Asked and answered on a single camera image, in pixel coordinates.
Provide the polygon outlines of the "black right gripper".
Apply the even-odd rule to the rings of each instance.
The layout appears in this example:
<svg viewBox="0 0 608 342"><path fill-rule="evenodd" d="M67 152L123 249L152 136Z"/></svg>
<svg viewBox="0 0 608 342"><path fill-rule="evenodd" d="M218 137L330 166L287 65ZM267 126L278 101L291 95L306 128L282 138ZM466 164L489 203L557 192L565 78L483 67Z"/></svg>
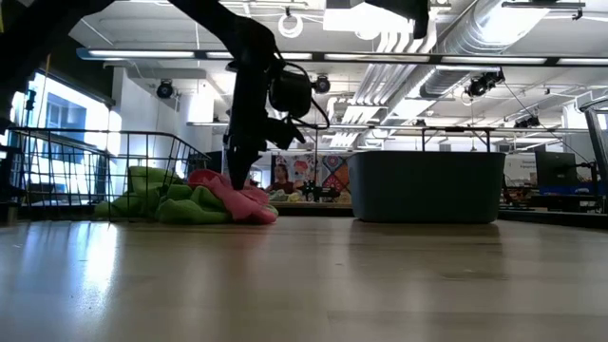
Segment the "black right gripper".
<svg viewBox="0 0 608 342"><path fill-rule="evenodd" d="M392 12L416 12L413 38L423 39L428 34L428 0L365 0L366 3Z"/></svg>

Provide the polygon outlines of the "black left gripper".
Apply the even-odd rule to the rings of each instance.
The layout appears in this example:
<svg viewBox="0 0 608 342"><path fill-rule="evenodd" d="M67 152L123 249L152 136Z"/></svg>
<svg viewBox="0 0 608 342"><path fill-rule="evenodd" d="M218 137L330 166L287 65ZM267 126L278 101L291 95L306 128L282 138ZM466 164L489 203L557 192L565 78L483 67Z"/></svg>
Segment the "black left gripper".
<svg viewBox="0 0 608 342"><path fill-rule="evenodd" d="M257 151L266 151L267 142L281 150L287 150L293 141L304 143L305 138L289 120L271 118L266 111L260 114L233 113L223 136L224 146L254 150L227 152L228 172L233 188L244 188L251 166L261 158Z"/></svg>

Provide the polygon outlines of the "pink microfiber towel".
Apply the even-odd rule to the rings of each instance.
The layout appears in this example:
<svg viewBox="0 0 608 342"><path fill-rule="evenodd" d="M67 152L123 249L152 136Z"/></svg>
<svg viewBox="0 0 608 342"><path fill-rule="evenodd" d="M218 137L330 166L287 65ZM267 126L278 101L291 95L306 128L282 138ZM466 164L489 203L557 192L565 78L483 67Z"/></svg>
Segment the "pink microfiber towel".
<svg viewBox="0 0 608 342"><path fill-rule="evenodd" d="M223 203L234 222L271 224L278 217L276 210L271 208L268 195L263 190L249 184L237 190L228 177L213 170L193 171L188 177L188 184L207 188Z"/></svg>

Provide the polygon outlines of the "green microfiber towel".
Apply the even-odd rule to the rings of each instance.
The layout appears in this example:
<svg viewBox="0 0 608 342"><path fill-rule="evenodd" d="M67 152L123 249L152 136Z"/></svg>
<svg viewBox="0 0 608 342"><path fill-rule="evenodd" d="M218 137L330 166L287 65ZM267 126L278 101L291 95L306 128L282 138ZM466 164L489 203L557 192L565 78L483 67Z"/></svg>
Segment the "green microfiber towel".
<svg viewBox="0 0 608 342"><path fill-rule="evenodd" d="M172 186L161 199L156 212L156 220L168 224L224 224L234 222L223 203L207 188L187 185Z"/></svg>
<svg viewBox="0 0 608 342"><path fill-rule="evenodd" d="M94 207L96 219L153 219L168 190L184 185L173 172L147 166L130 166L126 180L122 195Z"/></svg>

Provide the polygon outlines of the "person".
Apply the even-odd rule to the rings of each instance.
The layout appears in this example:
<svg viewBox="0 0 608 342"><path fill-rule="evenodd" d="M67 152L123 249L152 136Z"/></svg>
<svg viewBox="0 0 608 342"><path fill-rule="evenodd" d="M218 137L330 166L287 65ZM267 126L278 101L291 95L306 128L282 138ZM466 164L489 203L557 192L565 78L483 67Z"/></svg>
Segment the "person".
<svg viewBox="0 0 608 342"><path fill-rule="evenodd" d="M275 181L266 189L267 192L282 190L290 195L296 191L295 184L289 180L289 172L285 164L275 166Z"/></svg>

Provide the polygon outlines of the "overhead LED light bar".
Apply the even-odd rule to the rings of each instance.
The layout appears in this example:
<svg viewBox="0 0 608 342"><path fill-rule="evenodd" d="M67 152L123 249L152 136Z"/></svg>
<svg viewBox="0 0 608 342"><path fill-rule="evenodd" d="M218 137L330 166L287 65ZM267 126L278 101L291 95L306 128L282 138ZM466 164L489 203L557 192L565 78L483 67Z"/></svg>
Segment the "overhead LED light bar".
<svg viewBox="0 0 608 342"><path fill-rule="evenodd" d="M97 49L76 50L83 60L119 61L147 60L218 60L230 61L233 56L220 50L144 50ZM304 63L346 64L404 64L433 66L491 66L491 67L608 67L608 57L597 56L532 56L532 55L453 55L381 52L278 52L286 61Z"/></svg>

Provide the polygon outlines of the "colourful patchwork banner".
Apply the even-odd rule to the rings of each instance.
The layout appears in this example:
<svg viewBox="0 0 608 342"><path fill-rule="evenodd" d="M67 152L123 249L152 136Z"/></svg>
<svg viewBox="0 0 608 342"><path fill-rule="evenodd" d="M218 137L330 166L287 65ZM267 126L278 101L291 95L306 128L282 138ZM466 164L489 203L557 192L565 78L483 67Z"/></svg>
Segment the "colourful patchwork banner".
<svg viewBox="0 0 608 342"><path fill-rule="evenodd" d="M337 199L322 199L320 202L336 202L350 204L352 202L351 186L347 159L349 155L340 154L318 154L317 185L333 187L340 196ZM290 195L282 190L267 192L266 189L275 181L275 167L277 164L286 165L289 172L289 180L295 185L296 191ZM270 196L270 201L288 202L311 202L306 201L298 190L305 181L313 179L314 153L303 155L275 155L272 156L271 183L265 191Z"/></svg>

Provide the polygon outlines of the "grey-blue plastic bin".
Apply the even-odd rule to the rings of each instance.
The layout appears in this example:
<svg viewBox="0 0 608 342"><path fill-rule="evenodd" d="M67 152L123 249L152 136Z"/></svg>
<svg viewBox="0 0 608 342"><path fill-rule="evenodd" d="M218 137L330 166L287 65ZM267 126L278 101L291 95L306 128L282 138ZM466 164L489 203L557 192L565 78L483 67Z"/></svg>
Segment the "grey-blue plastic bin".
<svg viewBox="0 0 608 342"><path fill-rule="evenodd" d="M367 151L348 158L356 218L384 223L490 223L497 219L505 154Z"/></svg>

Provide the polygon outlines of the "black monitor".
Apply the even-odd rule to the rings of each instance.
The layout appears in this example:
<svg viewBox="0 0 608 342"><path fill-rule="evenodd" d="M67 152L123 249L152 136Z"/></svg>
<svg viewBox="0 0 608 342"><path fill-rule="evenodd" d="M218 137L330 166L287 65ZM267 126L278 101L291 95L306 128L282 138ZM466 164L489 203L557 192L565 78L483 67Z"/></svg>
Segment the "black monitor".
<svg viewBox="0 0 608 342"><path fill-rule="evenodd" d="M577 184L577 163L574 154L537 151L535 159L539 187Z"/></svg>

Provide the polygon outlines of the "silver ventilation duct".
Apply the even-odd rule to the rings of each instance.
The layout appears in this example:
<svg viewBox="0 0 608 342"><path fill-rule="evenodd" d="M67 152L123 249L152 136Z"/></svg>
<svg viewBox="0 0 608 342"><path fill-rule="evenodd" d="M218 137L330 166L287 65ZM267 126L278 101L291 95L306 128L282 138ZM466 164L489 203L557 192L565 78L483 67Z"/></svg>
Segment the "silver ventilation duct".
<svg viewBox="0 0 608 342"><path fill-rule="evenodd" d="M502 54L520 41L549 9L504 7L507 0L478 0L446 39L439 54Z"/></svg>

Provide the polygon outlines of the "black metal background frame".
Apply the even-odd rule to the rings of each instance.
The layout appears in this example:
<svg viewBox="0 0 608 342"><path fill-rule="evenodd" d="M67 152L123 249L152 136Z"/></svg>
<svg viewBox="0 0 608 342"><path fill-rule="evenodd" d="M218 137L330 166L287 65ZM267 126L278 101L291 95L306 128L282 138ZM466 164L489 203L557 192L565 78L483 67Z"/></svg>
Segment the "black metal background frame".
<svg viewBox="0 0 608 342"><path fill-rule="evenodd" d="M491 139L490 132L493 131L491 127L472 127L472 126L423 126L420 127L421 139L422 139L422 150L426 150L427 143L437 136L439 133L444 133L446 136L454 134L471 133L472 137L482 142L485 145L487 152L491 151Z"/></svg>
<svg viewBox="0 0 608 342"><path fill-rule="evenodd" d="M318 175L318 129L314 130L313 137L313 179L307 182L307 194L306 197L311 202L318 202L316 195L317 186L317 175Z"/></svg>

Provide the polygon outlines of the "black aluminium table frame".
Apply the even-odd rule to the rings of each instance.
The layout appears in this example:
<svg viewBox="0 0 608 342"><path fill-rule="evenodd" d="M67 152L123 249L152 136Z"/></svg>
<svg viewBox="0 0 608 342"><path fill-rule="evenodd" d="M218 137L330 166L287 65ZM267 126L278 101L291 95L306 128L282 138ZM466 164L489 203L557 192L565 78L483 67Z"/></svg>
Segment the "black aluminium table frame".
<svg viewBox="0 0 608 342"><path fill-rule="evenodd" d="M94 208L94 205L26 206L18 203L2 203L0 204L0 221L18 219L34 221L95 220ZM331 207L324 206L322 203L315 205L279 203L277 209L278 213L284 217L353 218L352 209L350 207ZM500 210L498 219L608 231L608 215L600 214Z"/></svg>

